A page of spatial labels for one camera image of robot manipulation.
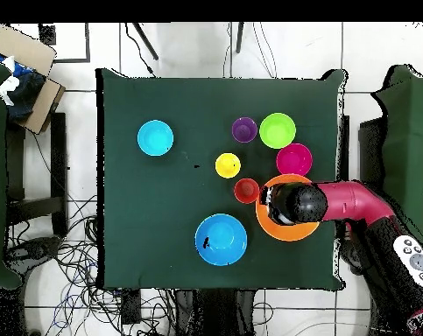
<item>white floor tile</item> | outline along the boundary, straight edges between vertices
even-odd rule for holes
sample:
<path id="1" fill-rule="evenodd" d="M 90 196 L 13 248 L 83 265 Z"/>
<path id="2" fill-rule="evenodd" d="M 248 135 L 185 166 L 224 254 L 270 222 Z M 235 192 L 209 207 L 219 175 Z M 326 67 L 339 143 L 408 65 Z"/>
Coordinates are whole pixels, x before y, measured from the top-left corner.
<path id="1" fill-rule="evenodd" d="M 271 311 L 266 311 L 266 318 Z M 257 336 L 335 336 L 335 311 L 306 311 L 277 309 L 265 325 L 264 311 L 253 311 L 253 324 Z"/>
<path id="2" fill-rule="evenodd" d="M 66 114 L 69 200 L 97 194 L 97 108 L 95 93 L 66 92 L 57 108 Z"/>
<path id="3" fill-rule="evenodd" d="M 349 116 L 349 179 L 359 179 L 360 124 L 381 117 L 383 112 L 370 94 L 346 94 L 343 114 Z"/>
<path id="4" fill-rule="evenodd" d="M 346 287 L 337 292 L 337 308 L 370 309 L 370 291 L 363 276 L 355 276 L 340 259 L 339 274 Z"/>
<path id="5" fill-rule="evenodd" d="M 159 55 L 155 61 L 132 24 L 129 34 L 138 42 L 143 58 L 160 77 L 223 77 L 225 52 L 229 47 L 228 23 L 172 22 L 143 24 L 142 28 Z M 273 59 L 259 23 L 257 38 L 266 64 L 273 71 Z M 278 77 L 319 79 L 327 70 L 340 68 L 342 24 L 339 23 L 263 23 L 272 49 Z M 151 76 L 138 55 L 137 46 L 125 34 L 122 24 L 122 73 Z M 237 22 L 233 23 L 233 77 L 270 78 L 266 71 L 253 23 L 243 29 L 241 52 L 236 53 Z M 229 77 L 229 52 L 225 76 Z"/>
<path id="6" fill-rule="evenodd" d="M 51 197 L 51 173 L 47 169 L 51 169 L 51 128 L 35 137 L 29 130 L 25 131 L 23 162 L 25 198 Z"/>
<path id="7" fill-rule="evenodd" d="M 343 68 L 349 72 L 347 91 L 379 90 L 389 68 L 400 64 L 411 64 L 423 74 L 423 23 L 343 24 Z"/>
<path id="8" fill-rule="evenodd" d="M 25 309 L 25 319 L 27 324 L 28 331 L 30 330 L 39 330 L 42 333 L 42 336 L 47 333 L 47 336 L 121 336 L 121 334 L 113 328 L 110 323 L 103 323 L 101 321 L 109 321 L 105 314 L 96 314 L 97 318 L 93 314 L 88 314 L 87 309 L 74 309 L 72 314 L 72 322 L 70 326 L 66 326 L 62 331 L 61 327 L 64 327 L 66 323 L 65 315 L 63 311 L 57 313 L 53 308 L 26 308 Z M 163 316 L 163 311 L 159 308 L 155 310 L 154 318 L 157 322 L 154 322 L 157 328 L 157 332 L 167 335 L 168 333 L 168 321 L 166 318 L 156 319 L 156 317 Z M 152 318 L 152 310 L 142 310 L 142 315 L 147 319 L 147 323 L 150 323 Z M 117 318 L 111 315 L 110 318 L 113 320 L 113 323 L 116 327 L 119 328 Z M 133 336 L 137 335 L 138 330 L 148 331 L 149 326 L 147 324 L 141 323 L 139 325 L 124 325 L 123 330 L 126 335 L 131 334 Z"/>
<path id="9" fill-rule="evenodd" d="M 53 64 L 49 78 L 67 90 L 95 90 L 95 68 L 119 69 L 119 24 L 90 23 L 89 63 Z"/>
<path id="10" fill-rule="evenodd" d="M 15 30 L 21 31 L 23 34 L 34 39 L 39 39 L 39 25 L 38 24 L 11 24 Z"/>
<path id="11" fill-rule="evenodd" d="M 370 311 L 337 311 L 337 336 L 367 336 Z"/>
<path id="12" fill-rule="evenodd" d="M 87 40 L 84 23 L 55 23 L 55 45 L 51 45 L 56 60 L 87 58 Z"/>
<path id="13" fill-rule="evenodd" d="M 74 275 L 72 272 L 72 270 L 69 271 L 71 277 Z M 70 283 L 55 260 L 45 262 L 35 268 L 29 277 L 25 289 L 25 305 L 56 306 L 65 298 L 69 285 Z M 81 289 L 75 286 L 69 290 L 69 295 L 80 293 Z M 80 299 L 76 306 L 82 306 Z"/>
<path id="14" fill-rule="evenodd" d="M 237 23 L 233 26 L 236 48 Z M 264 34 L 275 57 L 279 78 L 319 79 L 330 69 L 341 68 L 342 24 L 340 22 L 265 22 Z M 233 58 L 235 77 L 269 78 L 264 57 L 273 63 L 259 22 L 246 22 L 241 53 Z"/>
<path id="15" fill-rule="evenodd" d="M 255 303 L 262 302 L 264 290 L 258 290 Z M 334 308 L 335 293 L 324 290 L 266 290 L 265 302 L 273 308 Z"/>

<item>table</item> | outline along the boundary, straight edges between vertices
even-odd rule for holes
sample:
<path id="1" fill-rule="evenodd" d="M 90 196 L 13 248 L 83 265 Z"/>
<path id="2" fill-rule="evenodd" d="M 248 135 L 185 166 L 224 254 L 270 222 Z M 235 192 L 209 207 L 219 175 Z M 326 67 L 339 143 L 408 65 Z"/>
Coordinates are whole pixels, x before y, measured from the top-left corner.
<path id="1" fill-rule="evenodd" d="M 333 222 L 321 223 L 302 241 L 277 241 L 257 223 L 254 204 L 236 201 L 232 188 L 240 178 L 262 185 L 278 175 L 277 151 L 259 136 L 237 143 L 231 124 L 249 116 L 259 125 L 272 112 L 287 113 L 297 125 L 295 142 L 314 155 L 307 176 L 334 180 L 343 71 L 321 80 L 128 79 L 106 69 L 96 70 L 96 77 L 104 287 L 341 289 L 333 275 Z M 151 119 L 173 129 L 174 145 L 161 157 L 137 147 L 137 131 Z M 225 151 L 242 162 L 232 179 L 215 172 Z M 248 234 L 244 256 L 227 267 L 207 264 L 194 247 L 196 228 L 216 213 L 235 216 Z"/>

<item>blue object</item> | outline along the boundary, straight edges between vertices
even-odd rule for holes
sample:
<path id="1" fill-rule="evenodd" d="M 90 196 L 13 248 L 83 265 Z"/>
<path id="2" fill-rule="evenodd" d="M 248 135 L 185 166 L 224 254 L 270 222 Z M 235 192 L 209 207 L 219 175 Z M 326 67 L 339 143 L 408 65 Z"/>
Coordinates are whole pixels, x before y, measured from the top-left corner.
<path id="1" fill-rule="evenodd" d="M 137 144 L 149 156 L 161 156 L 173 146 L 173 131 L 160 120 L 146 122 L 137 133 Z"/>
<path id="2" fill-rule="evenodd" d="M 3 60 L 5 60 L 5 57 L 0 55 L 0 62 L 2 62 Z M 33 69 L 20 65 L 18 62 L 15 62 L 15 70 L 13 71 L 13 76 L 14 77 L 19 77 L 23 74 L 28 74 L 29 72 L 32 72 Z"/>
<path id="3" fill-rule="evenodd" d="M 216 213 L 195 232 L 195 248 L 207 263 L 224 266 L 237 262 L 247 248 L 247 232 L 231 215 Z"/>

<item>small black object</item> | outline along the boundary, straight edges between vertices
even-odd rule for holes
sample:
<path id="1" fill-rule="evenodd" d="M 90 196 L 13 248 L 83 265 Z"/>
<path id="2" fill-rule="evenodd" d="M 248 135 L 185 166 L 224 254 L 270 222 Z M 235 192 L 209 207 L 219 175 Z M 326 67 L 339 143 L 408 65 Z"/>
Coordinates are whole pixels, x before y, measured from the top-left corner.
<path id="1" fill-rule="evenodd" d="M 123 325 L 141 322 L 141 290 L 122 290 L 121 319 Z"/>
<path id="2" fill-rule="evenodd" d="M 55 25 L 39 24 L 39 40 L 47 46 L 54 46 L 56 43 Z"/>

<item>purple bowl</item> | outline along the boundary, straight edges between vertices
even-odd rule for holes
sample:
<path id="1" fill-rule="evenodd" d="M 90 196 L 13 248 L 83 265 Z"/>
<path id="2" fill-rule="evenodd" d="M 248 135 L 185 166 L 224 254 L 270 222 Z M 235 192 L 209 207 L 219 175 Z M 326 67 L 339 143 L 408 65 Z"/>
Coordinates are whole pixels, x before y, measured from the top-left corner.
<path id="1" fill-rule="evenodd" d="M 231 133 L 238 142 L 248 143 L 257 135 L 257 125 L 249 117 L 241 117 L 233 122 Z"/>

